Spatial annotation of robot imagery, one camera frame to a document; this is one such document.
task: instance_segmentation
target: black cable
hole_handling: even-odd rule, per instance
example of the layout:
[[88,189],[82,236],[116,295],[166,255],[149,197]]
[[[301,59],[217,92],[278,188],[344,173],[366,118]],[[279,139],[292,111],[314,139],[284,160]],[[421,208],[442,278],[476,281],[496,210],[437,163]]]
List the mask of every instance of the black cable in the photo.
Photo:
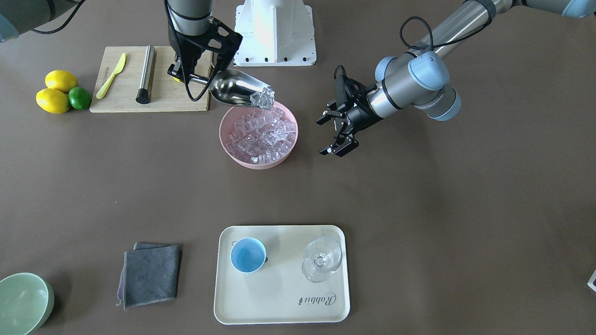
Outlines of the black cable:
[[54,30],[50,30],[49,32],[44,32],[41,30],[37,30],[37,29],[32,29],[32,31],[38,33],[38,34],[44,34],[44,35],[48,35],[48,34],[53,34],[53,33],[57,33],[59,31],[61,31],[62,29],[64,29],[64,27],[66,27],[66,25],[70,22],[70,20],[73,19],[73,17],[75,16],[76,12],[79,10],[80,6],[83,4],[83,2],[85,2],[85,0],[80,0],[79,3],[75,6],[74,10],[72,13],[70,13],[70,16],[66,19],[66,21],[62,24],[62,26],[54,29]]
[[434,50],[433,29],[431,29],[428,22],[426,22],[423,18],[419,16],[410,17],[409,19],[405,20],[405,22],[402,24],[402,27],[399,28],[399,38],[402,40],[403,44],[407,46],[409,49],[422,50],[422,48],[420,48],[419,46],[408,44],[406,40],[403,38],[403,28],[406,26],[406,24],[408,24],[408,22],[412,20],[418,20],[426,26],[426,29],[429,31],[430,36],[430,49]]
[[479,33],[479,32],[481,32],[481,31],[482,31],[484,28],[488,27],[488,25],[489,25],[490,23],[491,23],[490,21],[487,21],[485,24],[483,24],[483,25],[482,25],[482,27],[480,27],[480,28],[479,28],[477,31],[475,31],[475,32],[473,32],[473,33],[471,33],[471,34],[465,35],[464,37],[462,37],[462,38],[458,38],[458,39],[456,39],[456,40],[454,40],[454,41],[451,41],[451,42],[447,42],[447,43],[443,43],[443,44],[435,45],[434,47],[435,47],[435,48],[439,48],[439,47],[441,47],[441,46],[446,46],[446,45],[452,45],[452,44],[455,44],[455,43],[459,43],[459,42],[461,42],[461,41],[463,41],[463,40],[465,40],[465,39],[468,39],[468,38],[470,38],[470,37],[472,37],[472,36],[474,36],[474,35],[478,34],[478,33]]
[[[178,40],[178,34],[176,34],[176,29],[174,28],[174,23],[172,22],[172,18],[170,16],[170,5],[168,4],[167,0],[163,0],[163,4],[166,8],[167,24],[170,27],[170,29],[172,30],[172,33],[174,35],[174,40],[176,41],[176,47],[178,49],[178,52],[180,52],[180,40]],[[193,95],[190,93],[190,89],[188,88],[188,81],[186,80],[186,74],[184,73],[184,63],[182,62],[182,53],[179,54],[179,57],[180,57],[180,71],[182,71],[182,78],[184,79],[184,87],[186,88],[187,95],[190,98],[190,100],[198,101],[198,100],[200,100],[200,98],[203,97],[205,92],[207,92],[207,89],[211,85],[211,82],[213,82],[213,78],[215,77],[216,73],[215,73],[215,71],[211,72],[211,75],[209,76],[209,80],[205,84],[205,87],[203,88],[201,93],[196,98],[193,98]]]
[[419,47],[419,46],[416,46],[416,45],[410,45],[410,44],[408,44],[408,43],[405,41],[405,39],[403,38],[403,28],[404,28],[404,27],[406,26],[406,24],[408,24],[408,22],[410,22],[411,20],[418,20],[418,21],[421,21],[421,22],[422,22],[422,23],[423,23],[423,24],[426,26],[426,29],[429,31],[429,38],[430,38],[430,50],[431,50],[431,51],[433,51],[435,48],[440,48],[440,47],[442,47],[442,46],[452,45],[452,44],[455,44],[455,43],[459,43],[459,42],[461,42],[461,41],[463,41],[463,40],[465,40],[465,39],[468,39],[468,38],[470,38],[470,37],[472,37],[472,36],[474,36],[474,35],[478,34],[478,33],[479,33],[479,32],[481,32],[481,31],[482,31],[484,28],[488,27],[488,25],[489,25],[489,24],[491,24],[491,23],[492,23],[492,20],[491,20],[491,18],[489,17],[488,21],[486,21],[486,23],[485,23],[485,24],[483,24],[483,25],[482,25],[482,26],[481,26],[479,29],[477,29],[475,32],[473,32],[473,33],[470,33],[470,34],[467,34],[467,35],[465,35],[465,36],[464,36],[464,37],[462,37],[462,38],[458,38],[458,39],[456,39],[456,40],[453,40],[453,41],[450,41],[450,42],[447,42],[447,43],[442,43],[442,44],[437,44],[437,45],[435,45],[435,44],[434,44],[434,39],[433,39],[433,31],[432,31],[432,29],[430,28],[429,24],[428,24],[428,23],[427,23],[427,22],[426,22],[426,21],[425,21],[423,18],[421,18],[421,17],[418,17],[418,16],[412,16],[412,17],[410,17],[409,19],[405,20],[405,22],[402,24],[401,28],[399,29],[399,38],[402,40],[402,42],[403,42],[403,44],[404,44],[405,46],[407,46],[407,47],[408,47],[408,48],[410,48],[410,49],[414,49],[414,50],[422,50],[422,48],[421,48],[421,47]]
[[342,70],[342,75],[343,75],[344,77],[347,77],[347,74],[346,74],[346,69],[343,67],[343,65],[339,65],[338,67],[336,67],[336,70],[335,70],[335,72],[333,73],[333,79],[337,79],[337,71],[338,71],[338,70]]

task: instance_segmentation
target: lemon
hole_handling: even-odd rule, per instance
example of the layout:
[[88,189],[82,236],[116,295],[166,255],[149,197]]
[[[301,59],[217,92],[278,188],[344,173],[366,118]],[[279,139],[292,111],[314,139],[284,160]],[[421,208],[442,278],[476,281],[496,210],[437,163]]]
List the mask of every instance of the lemon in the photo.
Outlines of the lemon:
[[66,94],[54,88],[44,88],[35,95],[35,101],[45,111],[62,114],[70,108]]
[[82,87],[73,87],[69,91],[69,101],[74,109],[87,109],[91,106],[91,94]]
[[68,93],[78,84],[75,75],[65,70],[54,70],[45,76],[45,86],[54,88],[62,93]]

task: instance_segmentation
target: yellow plastic knife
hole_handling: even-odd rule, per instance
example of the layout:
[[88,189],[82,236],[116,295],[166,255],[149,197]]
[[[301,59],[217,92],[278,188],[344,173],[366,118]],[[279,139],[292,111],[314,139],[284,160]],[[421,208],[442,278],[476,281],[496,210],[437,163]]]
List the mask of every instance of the yellow plastic knife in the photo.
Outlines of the yellow plastic knife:
[[118,61],[118,64],[114,68],[114,71],[112,72],[110,77],[108,78],[108,80],[105,81],[105,83],[100,88],[100,90],[97,91],[97,94],[95,95],[96,98],[101,99],[101,98],[105,97],[105,94],[108,93],[108,90],[110,89],[110,85],[111,85],[112,81],[114,81],[114,78],[116,77],[116,75],[118,73],[122,72],[122,70],[124,69],[124,64],[126,64],[126,54],[123,52],[122,55],[120,56],[120,60]]

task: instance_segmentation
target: pink bowl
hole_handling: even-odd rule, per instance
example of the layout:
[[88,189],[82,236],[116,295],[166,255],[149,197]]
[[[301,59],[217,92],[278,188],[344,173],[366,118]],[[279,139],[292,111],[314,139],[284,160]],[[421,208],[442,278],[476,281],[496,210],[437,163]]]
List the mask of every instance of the pink bowl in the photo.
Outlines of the pink bowl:
[[282,158],[271,162],[269,164],[251,164],[251,163],[246,163],[243,162],[239,159],[236,159],[235,157],[232,157],[232,155],[230,155],[230,153],[225,149],[224,144],[229,143],[229,135],[231,133],[233,133],[234,130],[234,121],[238,120],[239,118],[242,117],[242,115],[245,114],[252,114],[255,110],[257,110],[258,108],[247,108],[247,107],[238,107],[238,106],[233,106],[232,108],[230,108],[228,110],[227,113],[225,113],[225,115],[223,116],[223,119],[221,121],[221,123],[219,124],[219,142],[222,145],[223,150],[234,160],[236,161],[236,163],[244,166],[245,168],[249,168],[249,169],[254,169],[254,170],[265,170],[265,169],[269,169],[272,168],[278,164],[280,164],[281,162],[283,162],[292,152],[292,150],[294,149],[294,146],[296,145],[296,142],[298,142],[298,123],[296,122],[296,118],[294,117],[294,114],[292,114],[292,112],[290,112],[290,110],[288,109],[288,107],[280,104],[279,102],[274,102],[273,103],[274,107],[278,107],[281,110],[284,111],[284,115],[281,117],[282,120],[289,120],[294,122],[294,124],[296,125],[296,140],[294,141],[294,143],[292,143],[292,146],[290,147],[290,151],[283,156]]

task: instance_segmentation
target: blue cup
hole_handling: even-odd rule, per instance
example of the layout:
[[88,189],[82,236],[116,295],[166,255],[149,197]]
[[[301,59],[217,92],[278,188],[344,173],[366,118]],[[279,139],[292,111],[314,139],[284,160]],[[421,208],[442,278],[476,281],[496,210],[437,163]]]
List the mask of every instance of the blue cup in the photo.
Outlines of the blue cup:
[[267,261],[267,251],[261,241],[247,237],[236,242],[230,253],[232,265],[244,273],[255,272]]

